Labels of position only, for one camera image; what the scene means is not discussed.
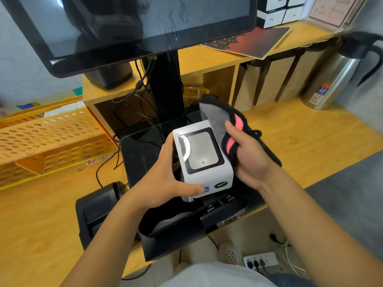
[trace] monitor screen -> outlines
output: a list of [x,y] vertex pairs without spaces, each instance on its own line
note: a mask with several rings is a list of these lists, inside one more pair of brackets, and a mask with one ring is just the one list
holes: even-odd
[[58,77],[248,31],[256,18],[256,0],[2,1]]

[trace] thermos handle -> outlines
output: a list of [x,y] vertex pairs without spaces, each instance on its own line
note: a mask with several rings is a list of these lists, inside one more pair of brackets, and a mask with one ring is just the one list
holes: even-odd
[[362,77],[361,81],[358,83],[358,86],[360,86],[363,82],[368,80],[383,65],[383,49],[379,46],[371,45],[370,51],[373,51],[377,55],[379,55],[378,64],[372,70],[370,70],[364,77]]

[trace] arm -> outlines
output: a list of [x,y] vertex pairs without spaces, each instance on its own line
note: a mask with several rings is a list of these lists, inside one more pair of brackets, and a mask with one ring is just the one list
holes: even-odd
[[157,162],[119,200],[61,286],[118,286],[145,212],[176,196],[204,193],[205,189],[199,185],[175,180],[172,154],[170,134]]
[[258,189],[320,287],[381,286],[383,264],[343,230],[260,144],[226,122],[240,147],[237,176]]

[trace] wall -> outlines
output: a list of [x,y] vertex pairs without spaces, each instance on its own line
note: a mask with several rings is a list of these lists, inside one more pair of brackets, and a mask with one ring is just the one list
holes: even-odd
[[36,98],[82,86],[82,76],[50,75],[0,2],[0,100],[25,104]]
[[[380,33],[383,0],[368,0],[355,29]],[[376,65],[374,53],[362,60],[339,104],[383,134],[383,69],[356,88]],[[383,151],[307,188],[307,192],[350,234],[383,261]]]

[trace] black cash register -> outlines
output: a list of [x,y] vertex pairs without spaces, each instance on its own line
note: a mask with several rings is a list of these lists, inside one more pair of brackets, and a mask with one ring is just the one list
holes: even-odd
[[[130,61],[142,59],[150,71],[159,125],[119,135],[130,187],[156,161],[161,135],[201,120],[198,109],[184,115],[178,49],[251,31],[257,14],[257,0],[1,1],[55,77],[84,73],[94,85],[111,89],[132,76]],[[123,184],[113,183],[79,198],[84,248],[125,191]],[[139,225],[145,258],[158,259],[263,203],[238,179],[232,188],[192,203],[173,198],[150,209]]]

